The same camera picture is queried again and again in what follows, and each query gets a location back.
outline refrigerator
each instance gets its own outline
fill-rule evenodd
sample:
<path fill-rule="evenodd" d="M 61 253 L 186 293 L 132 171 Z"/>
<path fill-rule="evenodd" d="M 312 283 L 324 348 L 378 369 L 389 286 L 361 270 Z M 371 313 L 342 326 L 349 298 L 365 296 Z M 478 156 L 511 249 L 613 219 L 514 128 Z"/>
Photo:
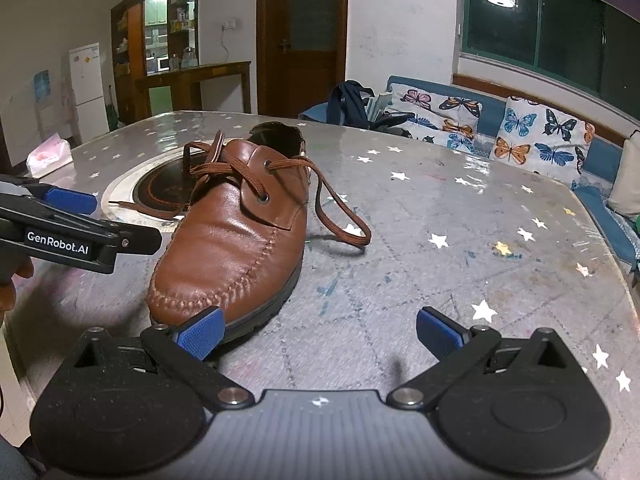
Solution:
<path fill-rule="evenodd" d="M 100 72 L 99 44 L 70 50 L 69 65 L 76 127 L 80 143 L 85 143 L 109 131 Z"/>

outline window frame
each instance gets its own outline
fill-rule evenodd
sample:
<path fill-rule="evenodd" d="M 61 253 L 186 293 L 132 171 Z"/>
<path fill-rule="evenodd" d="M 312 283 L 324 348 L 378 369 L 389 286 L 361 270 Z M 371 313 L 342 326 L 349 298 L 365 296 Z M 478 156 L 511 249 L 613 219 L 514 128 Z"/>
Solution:
<path fill-rule="evenodd" d="M 608 6 L 609 4 L 607 2 L 603 2 L 602 0 L 598 0 L 601 3 L 603 3 L 604 5 Z M 491 52 L 486 52 L 484 50 L 479 50 L 476 48 L 471 48 L 468 45 L 468 35 L 469 35 L 469 15 L 470 15 L 470 8 L 471 8 L 471 0 L 464 0 L 464 6 L 463 6 L 463 19 L 462 19 L 462 43 L 460 44 L 460 51 L 461 54 L 471 54 L 473 56 L 479 56 L 479 57 L 485 57 L 488 59 L 493 59 L 496 61 L 499 61 L 501 63 L 504 64 L 508 64 L 508 65 L 513 65 L 513 66 L 517 66 L 519 68 L 523 68 L 524 70 L 529 70 L 530 72 L 534 72 L 537 74 L 540 74 L 542 76 L 545 76 L 547 78 L 559 81 L 561 83 L 563 83 L 564 85 L 567 85 L 571 88 L 575 88 L 581 92 L 587 93 L 588 95 L 595 97 L 607 104 L 609 104 L 610 106 L 615 107 L 615 105 L 613 105 L 612 103 L 609 103 L 608 101 L 605 101 L 604 98 L 602 97 L 600 92 L 596 92 L 591 88 L 588 88 L 587 86 L 583 86 L 580 83 L 577 83 L 575 81 L 572 81 L 571 79 L 567 79 L 564 76 L 558 75 L 554 72 L 550 72 L 549 70 L 545 70 L 543 68 L 540 68 L 538 66 L 538 62 L 540 60 L 540 30 L 542 29 L 542 0 L 538 0 L 538 15 L 537 15 L 537 22 L 536 22 L 536 49 L 535 49 L 535 53 L 534 53 L 534 64 L 528 64 L 525 63 L 523 61 L 519 61 L 517 59 L 511 59 L 510 57 L 505 57 L 505 56 L 501 56 L 500 54 L 493 54 Z M 603 42 L 603 55 L 602 58 L 600 60 L 600 81 L 599 81 L 599 87 L 602 86 L 602 75 L 604 72 L 604 57 L 605 57 L 605 52 L 606 52 L 606 47 L 607 47 L 607 41 L 606 41 L 606 30 L 603 30 L 604 33 L 604 37 L 605 40 Z"/>

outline blue gripper pad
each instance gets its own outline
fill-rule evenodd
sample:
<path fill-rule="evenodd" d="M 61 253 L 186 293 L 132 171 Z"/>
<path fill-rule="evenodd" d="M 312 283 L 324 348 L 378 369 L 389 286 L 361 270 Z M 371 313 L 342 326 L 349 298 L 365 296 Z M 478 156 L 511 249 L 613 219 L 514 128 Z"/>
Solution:
<path fill-rule="evenodd" d="M 53 207 L 68 213 L 90 215 L 98 207 L 98 201 L 95 196 L 61 187 L 49 189 L 42 199 L 47 204 L 51 204 Z"/>
<path fill-rule="evenodd" d="M 452 327 L 447 326 L 424 309 L 418 311 L 418 316 L 415 320 L 415 332 L 418 340 L 438 360 L 444 359 L 465 344 L 462 334 L 459 334 Z"/>
<path fill-rule="evenodd" d="M 180 325 L 173 335 L 178 346 L 202 361 L 218 346 L 225 335 L 225 317 L 222 311 L 215 307 L 207 309 L 203 316 L 196 316 Z"/>

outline human hand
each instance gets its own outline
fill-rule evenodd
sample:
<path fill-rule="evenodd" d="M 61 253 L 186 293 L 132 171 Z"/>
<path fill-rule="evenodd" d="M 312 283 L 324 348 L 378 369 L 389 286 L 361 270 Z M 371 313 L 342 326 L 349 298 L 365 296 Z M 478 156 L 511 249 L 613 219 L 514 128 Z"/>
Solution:
<path fill-rule="evenodd" d="M 33 262 L 27 258 L 24 263 L 15 271 L 21 278 L 33 276 Z M 15 306 L 15 286 L 13 282 L 7 285 L 0 285 L 0 324 L 4 321 L 4 313 Z"/>

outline wooden counter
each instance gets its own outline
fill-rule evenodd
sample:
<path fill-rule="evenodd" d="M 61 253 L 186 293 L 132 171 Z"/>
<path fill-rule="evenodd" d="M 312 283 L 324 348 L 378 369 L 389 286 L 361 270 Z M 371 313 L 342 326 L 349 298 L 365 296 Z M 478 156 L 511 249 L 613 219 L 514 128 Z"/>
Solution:
<path fill-rule="evenodd" d="M 148 93 L 150 88 L 171 87 L 171 99 L 174 111 L 202 110 L 200 83 L 207 79 L 216 79 L 229 75 L 239 75 L 242 85 L 242 111 L 251 113 L 251 85 L 249 79 L 250 61 L 199 65 L 193 68 L 181 68 L 170 72 L 149 75 L 136 81 L 136 89 Z"/>

